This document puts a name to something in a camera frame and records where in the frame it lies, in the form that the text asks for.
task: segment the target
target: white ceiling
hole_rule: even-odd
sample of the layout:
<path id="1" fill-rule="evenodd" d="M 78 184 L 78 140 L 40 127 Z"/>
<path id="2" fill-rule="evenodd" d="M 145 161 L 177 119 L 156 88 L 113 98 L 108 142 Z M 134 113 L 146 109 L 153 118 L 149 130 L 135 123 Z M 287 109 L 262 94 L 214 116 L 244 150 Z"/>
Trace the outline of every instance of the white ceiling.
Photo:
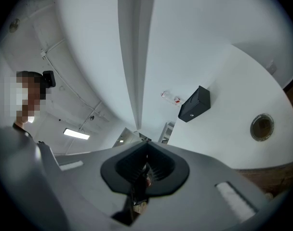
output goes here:
<path id="1" fill-rule="evenodd" d="M 20 25 L 17 31 L 9 33 L 8 25 L 14 18 L 19 18 Z M 53 0 L 21 0 L 0 34 L 0 48 L 13 71 L 54 71 L 56 87 L 53 88 L 51 95 L 47 96 L 46 105 L 41 107 L 43 114 L 46 110 L 57 118 L 56 120 L 61 119 L 79 128 L 100 103 L 101 100 L 86 82 L 68 50 L 56 17 Z M 51 50 L 47 57 L 62 78 L 41 55 L 42 51 L 48 49 Z M 88 120 L 84 124 L 86 131 L 95 134 L 99 133 L 108 121 L 114 119 L 113 114 L 103 103 L 97 107 L 96 112 L 102 117 L 94 114 L 94 120 Z"/>
<path id="2" fill-rule="evenodd" d="M 55 4 L 70 51 L 90 86 L 117 117 L 154 140 L 179 111 L 160 94 L 169 90 L 186 100 L 199 85 L 207 88 L 227 45 L 264 67 L 273 61 L 273 77 L 282 87 L 293 78 L 293 26 L 275 0 L 126 1 Z M 141 18 L 150 9 L 148 26 Z M 144 56 L 144 63 L 135 62 Z"/>
<path id="3" fill-rule="evenodd" d="M 293 162 L 293 107 L 286 94 L 257 61 L 232 45 L 222 63 L 209 86 L 210 110 L 187 123 L 178 119 L 168 144 L 234 169 Z M 266 141 L 256 141 L 251 123 L 265 113 L 274 120 L 274 131 Z"/>

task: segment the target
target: curved white wall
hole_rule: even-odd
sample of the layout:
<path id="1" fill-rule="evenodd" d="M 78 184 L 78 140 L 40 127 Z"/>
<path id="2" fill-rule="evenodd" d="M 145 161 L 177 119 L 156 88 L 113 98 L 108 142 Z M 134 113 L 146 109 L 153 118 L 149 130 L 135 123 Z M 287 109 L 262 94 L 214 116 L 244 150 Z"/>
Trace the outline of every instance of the curved white wall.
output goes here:
<path id="1" fill-rule="evenodd" d="M 263 67 L 273 60 L 282 87 L 293 77 L 293 26 L 275 0 L 154 0 L 142 113 L 149 137 L 179 112 L 160 93 L 187 100 L 208 85 L 230 44 Z"/>
<path id="2" fill-rule="evenodd" d="M 118 0 L 55 0 L 73 58 L 90 86 L 120 119 L 135 127 L 123 68 Z"/>
<path id="3" fill-rule="evenodd" d="M 231 168 L 274 167 L 293 162 L 293 108 L 272 76 L 253 58 L 227 47 L 222 69 L 205 86 L 211 108 L 195 119 L 177 120 L 169 145 L 212 156 Z M 253 119 L 267 113 L 273 134 L 255 141 Z"/>
<path id="4" fill-rule="evenodd" d="M 19 18 L 17 31 L 8 31 L 9 23 Z M 57 72 L 41 55 L 46 54 Z M 40 113 L 33 123 L 26 123 L 25 129 L 34 141 L 44 141 L 55 154 L 81 153 L 107 149 L 113 146 L 126 126 L 115 118 L 91 89 L 72 58 L 66 40 L 56 17 L 53 0 L 20 0 L 13 9 L 0 33 L 0 126 L 12 126 L 15 121 L 15 72 L 53 70 L 56 87 L 47 95 Z M 90 106 L 76 96 L 65 82 Z M 94 120 L 87 119 L 97 107 L 101 117 L 94 114 Z M 65 128 L 90 135 L 85 140 L 74 139 L 63 134 Z"/>

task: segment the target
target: fluorescent light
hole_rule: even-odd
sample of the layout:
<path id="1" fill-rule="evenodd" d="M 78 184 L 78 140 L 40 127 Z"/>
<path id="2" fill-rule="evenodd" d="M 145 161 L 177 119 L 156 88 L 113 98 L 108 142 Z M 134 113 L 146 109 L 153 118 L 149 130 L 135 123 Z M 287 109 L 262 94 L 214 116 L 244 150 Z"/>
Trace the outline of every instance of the fluorescent light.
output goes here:
<path id="1" fill-rule="evenodd" d="M 65 135 L 71 136 L 71 137 L 75 137 L 75 138 L 79 138 L 79 139 L 84 139 L 87 140 L 89 138 L 89 135 L 83 134 L 83 133 L 78 133 L 75 132 L 73 130 L 70 129 L 65 129 L 65 131 L 63 132 Z"/>
<path id="2" fill-rule="evenodd" d="M 216 188 L 240 222 L 244 222 L 256 214 L 252 207 L 227 182 L 217 184 Z"/>
<path id="3" fill-rule="evenodd" d="M 73 162 L 73 163 L 70 163 L 70 164 L 60 165 L 60 169 L 62 171 L 65 171 L 65 170 L 69 170 L 69 169 L 72 169 L 72 168 L 80 167 L 82 165 L 83 165 L 82 161 L 77 161 L 77 162 Z"/>
<path id="4" fill-rule="evenodd" d="M 27 121 L 32 123 L 34 121 L 34 116 L 28 116 Z"/>
<path id="5" fill-rule="evenodd" d="M 71 155 L 80 155 L 80 154 L 86 154 L 86 153 L 91 153 L 91 152 L 78 152 L 78 153 L 70 153 L 70 154 L 67 154 L 67 155 L 71 156 Z"/>

